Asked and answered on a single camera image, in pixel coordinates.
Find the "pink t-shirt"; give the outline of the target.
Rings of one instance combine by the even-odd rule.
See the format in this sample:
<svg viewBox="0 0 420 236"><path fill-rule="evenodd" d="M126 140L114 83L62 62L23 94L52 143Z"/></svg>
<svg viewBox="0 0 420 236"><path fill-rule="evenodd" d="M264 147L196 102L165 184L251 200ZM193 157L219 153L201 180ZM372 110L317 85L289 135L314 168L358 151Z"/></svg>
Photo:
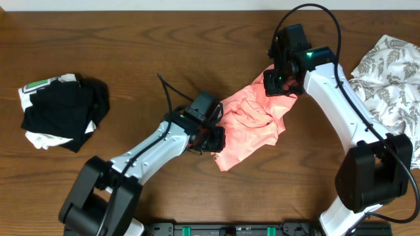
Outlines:
<svg viewBox="0 0 420 236"><path fill-rule="evenodd" d="M265 94L264 76L224 99L219 126L225 129L225 147L213 153L221 171L227 171L264 145L274 146L285 131L284 115L293 107L297 96Z"/></svg>

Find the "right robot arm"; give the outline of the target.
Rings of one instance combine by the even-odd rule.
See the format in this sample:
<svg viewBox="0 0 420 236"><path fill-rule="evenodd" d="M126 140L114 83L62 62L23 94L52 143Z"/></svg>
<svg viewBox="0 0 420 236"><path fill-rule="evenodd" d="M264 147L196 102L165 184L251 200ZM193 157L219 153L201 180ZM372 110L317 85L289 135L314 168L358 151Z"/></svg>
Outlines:
<svg viewBox="0 0 420 236"><path fill-rule="evenodd" d="M377 209L406 194L412 143L393 135L368 111L329 47L314 48L302 25L278 30L264 71L267 96L306 92L335 129L345 158L335 177L337 197L318 220L318 235L350 235Z"/></svg>

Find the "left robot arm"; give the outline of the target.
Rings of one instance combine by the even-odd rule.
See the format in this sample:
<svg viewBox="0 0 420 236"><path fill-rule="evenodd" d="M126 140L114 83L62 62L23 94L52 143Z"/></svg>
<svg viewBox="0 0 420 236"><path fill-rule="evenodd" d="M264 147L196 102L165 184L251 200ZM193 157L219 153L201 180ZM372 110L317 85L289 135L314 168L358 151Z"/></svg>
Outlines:
<svg viewBox="0 0 420 236"><path fill-rule="evenodd" d="M143 235L134 214L144 184L185 151L220 152L223 105L201 92L190 105L170 108L158 128L128 152L105 161L91 157L80 170L58 219L65 235Z"/></svg>

